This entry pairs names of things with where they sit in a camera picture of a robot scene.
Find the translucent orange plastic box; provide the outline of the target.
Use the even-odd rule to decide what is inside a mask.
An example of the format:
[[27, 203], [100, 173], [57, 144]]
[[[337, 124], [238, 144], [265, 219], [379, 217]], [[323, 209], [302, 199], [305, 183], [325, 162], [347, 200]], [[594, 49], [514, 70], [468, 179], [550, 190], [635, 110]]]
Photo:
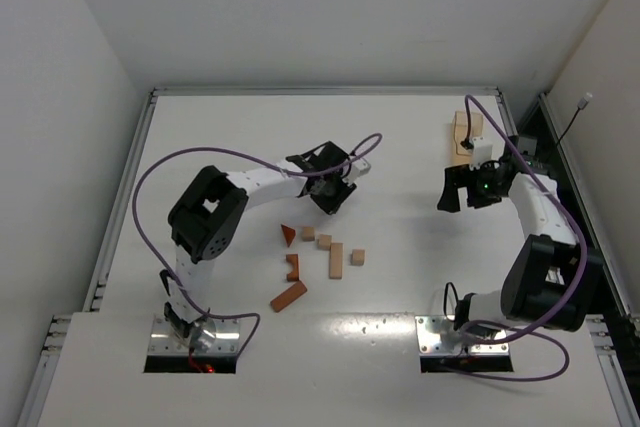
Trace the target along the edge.
[[470, 113], [471, 127], [468, 127], [468, 118], [465, 110], [458, 110], [453, 116], [450, 125], [451, 131], [451, 166], [468, 164], [471, 159], [471, 151], [463, 145], [465, 141], [470, 142], [474, 137], [483, 134], [484, 117], [477, 112]]

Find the light long wood block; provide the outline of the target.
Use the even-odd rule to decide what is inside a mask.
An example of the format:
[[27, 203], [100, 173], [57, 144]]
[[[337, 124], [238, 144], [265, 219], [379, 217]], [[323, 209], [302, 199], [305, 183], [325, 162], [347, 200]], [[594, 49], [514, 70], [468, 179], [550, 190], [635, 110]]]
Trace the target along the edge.
[[332, 243], [329, 250], [329, 278], [339, 280], [343, 277], [343, 244]]

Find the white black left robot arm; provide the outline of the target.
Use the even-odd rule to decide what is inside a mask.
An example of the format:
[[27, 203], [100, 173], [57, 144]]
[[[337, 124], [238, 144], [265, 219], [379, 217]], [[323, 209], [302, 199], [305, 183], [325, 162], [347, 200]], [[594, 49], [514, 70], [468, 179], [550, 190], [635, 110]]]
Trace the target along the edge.
[[310, 197], [326, 214], [335, 214], [356, 190], [371, 164], [332, 142], [257, 169], [223, 172], [202, 168], [168, 216], [176, 262], [161, 271], [167, 292], [164, 315], [187, 339], [204, 318], [198, 289], [211, 277], [215, 260], [230, 246], [243, 214], [284, 198]]

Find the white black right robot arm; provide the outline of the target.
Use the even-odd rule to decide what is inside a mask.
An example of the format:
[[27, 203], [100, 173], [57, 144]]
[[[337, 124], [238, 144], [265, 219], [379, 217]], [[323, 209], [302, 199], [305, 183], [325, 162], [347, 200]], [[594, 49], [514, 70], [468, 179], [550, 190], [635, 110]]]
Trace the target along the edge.
[[577, 331], [584, 322], [601, 276], [604, 259], [573, 229], [557, 196], [557, 182], [546, 166], [529, 160], [524, 169], [503, 155], [476, 167], [459, 165], [444, 170], [444, 188], [437, 209], [460, 210], [459, 191], [467, 205], [480, 209], [504, 199], [516, 207], [524, 244], [503, 286], [491, 293], [469, 293], [456, 302], [454, 328], [486, 336], [489, 321], [513, 327], [535, 323], [570, 291], [567, 302], [542, 326]]

